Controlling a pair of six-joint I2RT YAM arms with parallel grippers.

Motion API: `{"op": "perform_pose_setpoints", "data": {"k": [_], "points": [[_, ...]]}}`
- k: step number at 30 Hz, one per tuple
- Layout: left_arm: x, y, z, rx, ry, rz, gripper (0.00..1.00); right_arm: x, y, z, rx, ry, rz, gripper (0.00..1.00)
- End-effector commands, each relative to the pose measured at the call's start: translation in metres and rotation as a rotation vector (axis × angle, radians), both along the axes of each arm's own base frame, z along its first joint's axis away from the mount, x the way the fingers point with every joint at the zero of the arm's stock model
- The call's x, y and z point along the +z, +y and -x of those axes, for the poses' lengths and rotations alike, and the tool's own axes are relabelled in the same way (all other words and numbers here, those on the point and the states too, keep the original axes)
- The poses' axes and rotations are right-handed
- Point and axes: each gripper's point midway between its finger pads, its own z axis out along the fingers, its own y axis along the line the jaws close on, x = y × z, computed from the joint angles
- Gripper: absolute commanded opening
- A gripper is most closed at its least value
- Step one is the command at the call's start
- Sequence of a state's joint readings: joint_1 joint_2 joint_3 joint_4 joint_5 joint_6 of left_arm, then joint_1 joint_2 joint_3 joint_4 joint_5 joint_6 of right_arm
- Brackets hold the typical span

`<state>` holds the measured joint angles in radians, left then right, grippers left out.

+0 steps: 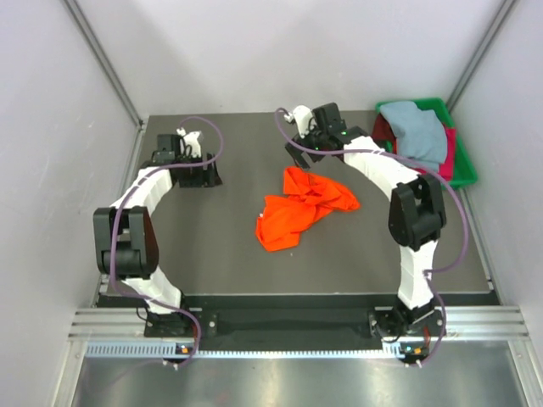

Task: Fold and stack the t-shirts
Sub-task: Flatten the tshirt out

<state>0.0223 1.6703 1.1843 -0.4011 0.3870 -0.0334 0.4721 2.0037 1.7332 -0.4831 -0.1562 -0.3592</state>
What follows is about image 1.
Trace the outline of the orange t shirt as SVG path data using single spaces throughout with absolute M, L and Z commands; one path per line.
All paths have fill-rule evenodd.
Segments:
M 299 245 L 303 232 L 332 212 L 353 212 L 360 207 L 345 185 L 290 166 L 283 171 L 283 194 L 265 196 L 255 236 L 268 252 L 293 248 Z

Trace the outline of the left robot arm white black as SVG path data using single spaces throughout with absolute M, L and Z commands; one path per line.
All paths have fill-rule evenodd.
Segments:
M 117 201 L 94 211 L 92 217 L 98 270 L 125 283 L 142 297 L 148 310 L 164 315 L 163 326 L 174 336 L 192 328 L 191 314 L 182 309 L 183 294 L 160 269 L 160 251 L 152 213 L 175 186 L 217 187 L 222 180 L 216 157 L 203 153 L 201 131 L 157 136 L 157 146 L 134 182 Z

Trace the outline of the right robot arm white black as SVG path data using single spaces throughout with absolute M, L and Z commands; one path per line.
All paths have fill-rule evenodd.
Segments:
M 402 333 L 418 334 L 435 306 L 429 272 L 446 224 L 439 180 L 388 156 L 358 125 L 347 126 L 336 103 L 279 109 L 277 117 L 297 128 L 285 148 L 301 168 L 334 155 L 362 173 L 389 200 L 389 233 L 400 247 L 395 322 Z

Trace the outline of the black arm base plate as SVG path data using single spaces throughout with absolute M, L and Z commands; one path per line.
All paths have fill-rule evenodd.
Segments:
M 443 326 L 437 301 L 410 311 L 393 294 L 188 295 L 183 304 L 203 351 L 377 350 L 435 339 Z

